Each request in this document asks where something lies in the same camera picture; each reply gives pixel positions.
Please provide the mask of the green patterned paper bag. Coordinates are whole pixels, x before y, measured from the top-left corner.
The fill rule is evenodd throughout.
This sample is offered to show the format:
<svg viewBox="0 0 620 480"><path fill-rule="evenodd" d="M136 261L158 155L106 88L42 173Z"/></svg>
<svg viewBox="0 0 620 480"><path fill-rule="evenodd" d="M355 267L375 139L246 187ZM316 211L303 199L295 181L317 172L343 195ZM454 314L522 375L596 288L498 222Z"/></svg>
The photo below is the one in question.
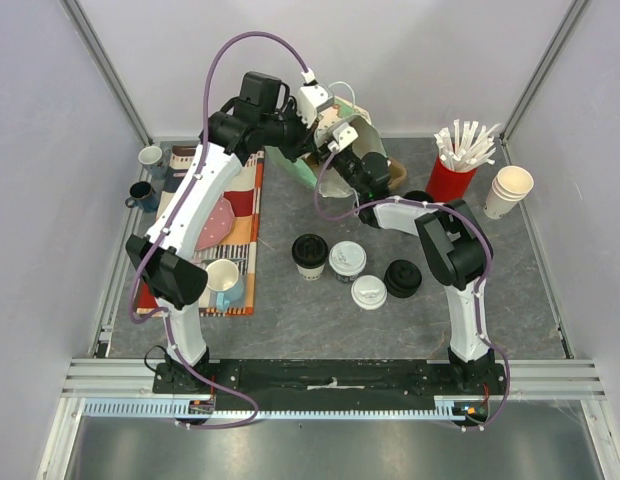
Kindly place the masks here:
<svg viewBox="0 0 620 480"><path fill-rule="evenodd" d="M267 146L266 157L290 177L324 198L355 197L364 202L389 195L389 157L367 110L337 95L318 114L312 143L296 160Z"/></svg>

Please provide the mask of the white plastic cup lid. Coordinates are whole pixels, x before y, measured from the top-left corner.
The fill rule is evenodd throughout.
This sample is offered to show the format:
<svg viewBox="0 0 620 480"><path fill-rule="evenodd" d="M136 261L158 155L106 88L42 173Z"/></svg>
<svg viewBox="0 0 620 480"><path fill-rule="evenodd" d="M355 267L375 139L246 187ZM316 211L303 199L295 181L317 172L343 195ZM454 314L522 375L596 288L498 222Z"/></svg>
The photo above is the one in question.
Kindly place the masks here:
<svg viewBox="0 0 620 480"><path fill-rule="evenodd" d="M329 264L339 275L352 276L359 274L365 268L366 262L366 251L356 242L341 241L330 250Z"/></svg>

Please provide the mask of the black plastic cup lid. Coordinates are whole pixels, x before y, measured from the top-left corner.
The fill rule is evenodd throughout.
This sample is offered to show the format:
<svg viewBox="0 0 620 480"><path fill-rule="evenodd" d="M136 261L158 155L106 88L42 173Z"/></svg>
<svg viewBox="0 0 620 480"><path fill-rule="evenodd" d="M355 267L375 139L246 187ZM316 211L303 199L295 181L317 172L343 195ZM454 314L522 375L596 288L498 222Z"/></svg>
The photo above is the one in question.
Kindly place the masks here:
<svg viewBox="0 0 620 480"><path fill-rule="evenodd" d="M329 254L329 247L321 236L304 234L293 242L291 254L298 266L313 269L325 264Z"/></svg>

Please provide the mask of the black paper cup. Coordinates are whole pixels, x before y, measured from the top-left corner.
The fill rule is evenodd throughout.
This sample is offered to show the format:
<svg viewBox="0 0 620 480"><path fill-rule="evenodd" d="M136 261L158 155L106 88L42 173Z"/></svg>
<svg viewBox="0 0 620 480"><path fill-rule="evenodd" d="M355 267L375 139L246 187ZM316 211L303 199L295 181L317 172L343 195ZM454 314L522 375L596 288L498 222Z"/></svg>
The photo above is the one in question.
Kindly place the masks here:
<svg viewBox="0 0 620 480"><path fill-rule="evenodd" d="M403 198L407 200L419 201L419 202L427 202L427 203L434 202L434 199L430 194L428 194L425 191L421 191L421 190L409 191L403 195Z"/></svg>
<svg viewBox="0 0 620 480"><path fill-rule="evenodd" d="M335 278L342 283L353 283L363 271L362 268L341 269L337 267L333 267L332 270Z"/></svg>

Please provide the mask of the brown pulp carrier stack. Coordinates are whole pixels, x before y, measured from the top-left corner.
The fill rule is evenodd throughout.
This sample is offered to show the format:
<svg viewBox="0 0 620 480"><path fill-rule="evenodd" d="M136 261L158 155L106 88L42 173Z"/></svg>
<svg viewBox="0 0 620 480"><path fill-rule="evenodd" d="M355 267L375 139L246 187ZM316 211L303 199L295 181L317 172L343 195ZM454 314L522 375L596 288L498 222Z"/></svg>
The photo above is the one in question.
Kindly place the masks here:
<svg viewBox="0 0 620 480"><path fill-rule="evenodd" d="M392 157L388 159L388 170L390 175L388 188L390 191L395 191L406 180L407 170L401 162Z"/></svg>

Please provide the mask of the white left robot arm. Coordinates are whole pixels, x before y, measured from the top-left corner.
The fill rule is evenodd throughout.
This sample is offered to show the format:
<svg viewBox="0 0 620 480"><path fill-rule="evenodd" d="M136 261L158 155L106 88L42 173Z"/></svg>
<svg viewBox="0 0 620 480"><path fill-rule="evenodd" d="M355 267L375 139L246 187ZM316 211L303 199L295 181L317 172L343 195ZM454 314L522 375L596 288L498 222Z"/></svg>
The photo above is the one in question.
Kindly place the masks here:
<svg viewBox="0 0 620 480"><path fill-rule="evenodd" d="M132 235L126 243L137 278L155 295L164 316L168 353L180 363L175 382L188 393L201 392L210 378L200 362L207 345L198 307L207 273L191 262L199 234L252 154L273 147L294 162L315 150L318 112L332 97L313 71L302 77L302 87L291 94L276 77L246 73L239 95L204 116L194 161L159 219L144 236Z"/></svg>

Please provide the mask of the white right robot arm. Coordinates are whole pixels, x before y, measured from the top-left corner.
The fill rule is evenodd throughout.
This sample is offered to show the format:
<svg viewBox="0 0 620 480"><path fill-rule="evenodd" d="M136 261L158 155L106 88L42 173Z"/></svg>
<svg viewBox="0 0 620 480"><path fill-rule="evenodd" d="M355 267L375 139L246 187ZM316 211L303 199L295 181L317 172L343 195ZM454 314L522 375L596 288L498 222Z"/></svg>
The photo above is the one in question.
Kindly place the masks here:
<svg viewBox="0 0 620 480"><path fill-rule="evenodd" d="M364 224L416 236L432 276L446 292L451 323L448 381L457 392L473 392L484 381L481 364L494 358L486 328L484 291L493 251L461 199L429 202L389 192L388 159L377 152L358 158L351 149L332 153L332 169L355 192L354 212Z"/></svg>

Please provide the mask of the red ribbed paper cup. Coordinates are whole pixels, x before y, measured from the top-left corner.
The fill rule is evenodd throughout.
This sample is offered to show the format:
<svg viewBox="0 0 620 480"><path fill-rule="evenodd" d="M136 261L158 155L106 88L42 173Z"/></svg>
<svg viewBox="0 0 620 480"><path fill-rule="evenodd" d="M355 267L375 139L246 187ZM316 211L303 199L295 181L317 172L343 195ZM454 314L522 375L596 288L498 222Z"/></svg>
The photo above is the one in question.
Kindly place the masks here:
<svg viewBox="0 0 620 480"><path fill-rule="evenodd" d="M450 170L444 165L441 158L437 157L425 191L435 202L439 203L461 199L475 174L476 170L468 172Z"/></svg>

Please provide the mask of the white wrapped straws bundle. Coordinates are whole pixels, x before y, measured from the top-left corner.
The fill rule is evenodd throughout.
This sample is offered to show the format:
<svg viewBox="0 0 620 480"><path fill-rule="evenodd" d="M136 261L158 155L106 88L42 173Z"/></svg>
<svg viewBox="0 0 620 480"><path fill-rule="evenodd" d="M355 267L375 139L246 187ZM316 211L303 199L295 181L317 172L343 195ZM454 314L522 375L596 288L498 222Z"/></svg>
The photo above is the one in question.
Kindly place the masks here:
<svg viewBox="0 0 620 480"><path fill-rule="evenodd" d="M444 127L434 134L438 161L454 173L470 173L482 165L493 165L499 127L499 123L488 127L480 126L478 121L454 120L452 128Z"/></svg>

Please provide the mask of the black plastic lid stack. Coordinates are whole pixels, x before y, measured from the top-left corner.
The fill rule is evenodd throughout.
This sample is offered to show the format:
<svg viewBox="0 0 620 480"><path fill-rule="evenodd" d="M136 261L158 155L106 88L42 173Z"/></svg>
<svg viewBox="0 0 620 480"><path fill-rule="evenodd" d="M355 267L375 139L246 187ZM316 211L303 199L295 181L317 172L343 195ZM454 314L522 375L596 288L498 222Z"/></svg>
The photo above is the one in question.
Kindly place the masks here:
<svg viewBox="0 0 620 480"><path fill-rule="evenodd" d="M421 286L422 279L422 273L414 263L398 259L387 267L383 282L390 295L406 299L417 292Z"/></svg>

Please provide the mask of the pink dotted plate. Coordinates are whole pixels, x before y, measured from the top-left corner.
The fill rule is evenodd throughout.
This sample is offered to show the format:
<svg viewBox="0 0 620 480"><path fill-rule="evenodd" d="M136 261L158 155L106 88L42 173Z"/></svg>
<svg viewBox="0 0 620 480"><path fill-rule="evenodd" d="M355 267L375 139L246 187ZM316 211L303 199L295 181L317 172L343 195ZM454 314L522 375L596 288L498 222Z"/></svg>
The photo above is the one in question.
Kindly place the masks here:
<svg viewBox="0 0 620 480"><path fill-rule="evenodd" d="M222 196L213 207L195 245L196 251L218 245L232 230L234 210L229 200Z"/></svg>

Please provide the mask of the white lid stack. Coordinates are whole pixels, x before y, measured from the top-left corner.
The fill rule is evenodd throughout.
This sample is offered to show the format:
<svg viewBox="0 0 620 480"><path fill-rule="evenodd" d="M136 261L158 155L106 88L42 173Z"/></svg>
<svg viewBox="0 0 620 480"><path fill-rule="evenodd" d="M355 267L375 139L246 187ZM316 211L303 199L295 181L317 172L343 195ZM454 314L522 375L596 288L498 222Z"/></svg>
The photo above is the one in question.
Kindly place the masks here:
<svg viewBox="0 0 620 480"><path fill-rule="evenodd" d="M351 297L364 310L377 310L387 300L388 292L384 282L374 275L358 277L351 286Z"/></svg>

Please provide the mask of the colourful patterned placemat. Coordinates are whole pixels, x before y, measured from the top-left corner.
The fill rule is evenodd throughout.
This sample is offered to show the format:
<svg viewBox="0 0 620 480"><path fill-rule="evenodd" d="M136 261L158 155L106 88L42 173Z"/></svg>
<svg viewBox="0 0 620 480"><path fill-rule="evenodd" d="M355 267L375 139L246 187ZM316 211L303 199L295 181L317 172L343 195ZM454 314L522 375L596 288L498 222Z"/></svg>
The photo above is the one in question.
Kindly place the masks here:
<svg viewBox="0 0 620 480"><path fill-rule="evenodd" d="M187 172L196 151L194 146L173 146L169 149L171 150L171 159L164 180L156 219L162 215L163 210L168 206L181 183L182 178L173 178L173 173L176 171ZM245 287L243 297L233 303L226 312L216 310L214 296L206 288L199 300L201 316L243 316L254 313L257 237L264 165L265 152L263 150L252 154L246 165L224 191L223 196L230 201L235 215L230 233L214 247L202 251L194 250L191 262L199 267L205 267L219 259L235 262L239 267ZM137 314L148 314L158 307L143 281L136 290L135 307Z"/></svg>

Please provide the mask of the grey ceramic mug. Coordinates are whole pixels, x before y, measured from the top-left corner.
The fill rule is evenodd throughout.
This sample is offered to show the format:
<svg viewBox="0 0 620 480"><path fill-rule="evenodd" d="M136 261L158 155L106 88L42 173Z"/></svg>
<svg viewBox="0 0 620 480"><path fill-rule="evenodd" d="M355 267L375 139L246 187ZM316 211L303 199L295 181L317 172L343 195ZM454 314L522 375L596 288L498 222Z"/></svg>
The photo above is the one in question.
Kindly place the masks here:
<svg viewBox="0 0 620 480"><path fill-rule="evenodd" d="M162 149L156 145L147 146L138 153L137 158L153 179L165 179L171 159L170 149Z"/></svg>

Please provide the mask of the white paper cup stack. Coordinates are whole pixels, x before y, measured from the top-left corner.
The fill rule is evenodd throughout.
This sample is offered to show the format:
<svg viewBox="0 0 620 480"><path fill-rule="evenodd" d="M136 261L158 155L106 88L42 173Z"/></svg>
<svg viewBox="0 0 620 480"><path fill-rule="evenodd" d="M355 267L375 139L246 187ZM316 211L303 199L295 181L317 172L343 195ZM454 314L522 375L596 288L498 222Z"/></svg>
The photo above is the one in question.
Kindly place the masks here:
<svg viewBox="0 0 620 480"><path fill-rule="evenodd" d="M523 200L534 187L532 175L522 167L509 165L494 177L486 197L484 213L490 219L500 219Z"/></svg>

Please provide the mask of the light blue ceramic mug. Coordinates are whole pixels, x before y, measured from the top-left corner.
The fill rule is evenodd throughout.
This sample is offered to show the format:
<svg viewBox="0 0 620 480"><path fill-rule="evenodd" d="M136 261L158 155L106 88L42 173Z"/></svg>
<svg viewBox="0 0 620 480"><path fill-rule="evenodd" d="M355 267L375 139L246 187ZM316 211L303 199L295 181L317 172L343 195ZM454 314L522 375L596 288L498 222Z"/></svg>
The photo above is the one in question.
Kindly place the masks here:
<svg viewBox="0 0 620 480"><path fill-rule="evenodd" d="M214 296L214 307L218 312L226 312L244 295L245 287L239 267L231 260L219 259L211 262L206 272L207 289Z"/></svg>

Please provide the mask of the dark blue ceramic mug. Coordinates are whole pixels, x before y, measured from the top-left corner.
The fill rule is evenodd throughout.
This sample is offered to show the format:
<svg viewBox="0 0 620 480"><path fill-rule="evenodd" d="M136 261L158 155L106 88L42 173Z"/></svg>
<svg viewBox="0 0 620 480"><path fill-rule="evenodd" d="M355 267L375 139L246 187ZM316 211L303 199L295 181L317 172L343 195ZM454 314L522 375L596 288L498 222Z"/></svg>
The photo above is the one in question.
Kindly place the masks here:
<svg viewBox="0 0 620 480"><path fill-rule="evenodd" d="M125 206L129 209L139 208L145 213L156 213L159 207L159 197L149 182L136 182L129 188L129 197L125 200Z"/></svg>

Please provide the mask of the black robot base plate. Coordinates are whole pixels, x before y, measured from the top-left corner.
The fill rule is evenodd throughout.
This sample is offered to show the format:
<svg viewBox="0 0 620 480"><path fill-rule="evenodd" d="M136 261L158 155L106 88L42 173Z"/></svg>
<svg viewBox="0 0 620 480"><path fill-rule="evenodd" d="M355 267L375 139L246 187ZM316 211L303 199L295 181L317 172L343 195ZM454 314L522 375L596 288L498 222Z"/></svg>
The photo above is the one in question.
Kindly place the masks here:
<svg viewBox="0 0 620 480"><path fill-rule="evenodd" d="M215 387L193 377L185 367L166 360L152 368L152 392L206 395L223 406L250 407L429 407L437 396L505 393L504 366L490 360L475 369L426 360L211 360L197 368Z"/></svg>

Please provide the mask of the aluminium frame post left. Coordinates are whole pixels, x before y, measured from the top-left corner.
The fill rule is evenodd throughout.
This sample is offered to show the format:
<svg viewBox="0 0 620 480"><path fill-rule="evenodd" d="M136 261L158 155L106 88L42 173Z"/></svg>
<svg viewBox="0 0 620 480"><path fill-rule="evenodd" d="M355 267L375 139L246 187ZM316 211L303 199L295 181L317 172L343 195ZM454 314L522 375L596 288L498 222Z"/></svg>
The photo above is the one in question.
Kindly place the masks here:
<svg viewBox="0 0 620 480"><path fill-rule="evenodd" d="M77 0L60 0L60 4L74 25L136 137L142 144L152 145L154 140L144 125L81 3Z"/></svg>

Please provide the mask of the aluminium frame post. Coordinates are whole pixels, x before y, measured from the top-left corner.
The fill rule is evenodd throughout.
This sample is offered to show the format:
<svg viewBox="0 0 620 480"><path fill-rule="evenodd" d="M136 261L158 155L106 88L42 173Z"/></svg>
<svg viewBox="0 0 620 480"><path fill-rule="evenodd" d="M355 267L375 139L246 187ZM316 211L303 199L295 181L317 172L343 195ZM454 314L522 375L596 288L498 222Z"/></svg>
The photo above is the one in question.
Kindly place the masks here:
<svg viewBox="0 0 620 480"><path fill-rule="evenodd" d="M589 7L590 0L573 0L561 19L556 31L545 48L539 62L526 83L522 94L517 100L513 111L508 117L501 133L501 145L505 147L512 138L524 115L532 105L536 95L543 86L551 69L559 58L581 17Z"/></svg>
<svg viewBox="0 0 620 480"><path fill-rule="evenodd" d="M142 144L152 145L154 140L144 125L81 3L77 0L60 0L60 4L74 25L136 137Z"/></svg>

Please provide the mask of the aluminium frame post right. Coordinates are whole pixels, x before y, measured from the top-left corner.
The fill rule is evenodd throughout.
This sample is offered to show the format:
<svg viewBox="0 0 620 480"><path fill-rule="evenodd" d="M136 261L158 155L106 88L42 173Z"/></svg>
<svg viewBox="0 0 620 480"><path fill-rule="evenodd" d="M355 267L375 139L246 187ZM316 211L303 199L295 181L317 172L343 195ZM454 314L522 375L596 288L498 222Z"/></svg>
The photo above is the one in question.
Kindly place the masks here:
<svg viewBox="0 0 620 480"><path fill-rule="evenodd" d="M501 133L501 145L505 147L512 138L524 115L532 105L536 95L543 86L551 69L559 58L581 17L589 7L590 0L573 0L561 19L556 31L545 48L539 62L526 83L522 94L517 100L513 111L508 117Z"/></svg>

